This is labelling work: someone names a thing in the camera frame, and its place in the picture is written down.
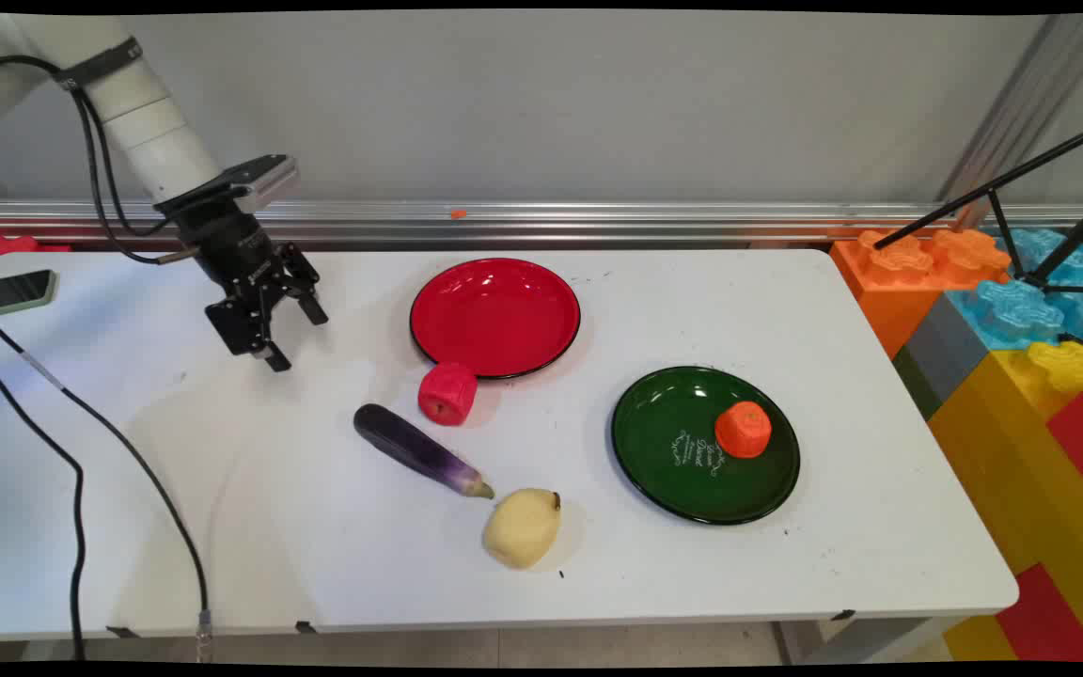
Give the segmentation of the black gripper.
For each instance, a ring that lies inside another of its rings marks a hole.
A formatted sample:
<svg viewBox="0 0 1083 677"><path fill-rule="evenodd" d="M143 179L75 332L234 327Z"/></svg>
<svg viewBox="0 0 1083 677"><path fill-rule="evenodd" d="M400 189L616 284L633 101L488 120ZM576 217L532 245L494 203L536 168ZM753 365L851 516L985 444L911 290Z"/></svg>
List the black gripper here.
<svg viewBox="0 0 1083 677"><path fill-rule="evenodd" d="M178 240L194 250L196 265L216 284L220 297L205 313L229 351L288 372L291 361L272 338L272 314L288 295L313 325L326 324L319 274L296 244L275 244L255 214L237 206L240 192L208 183L159 201L155 210L175 224Z"/></svg>

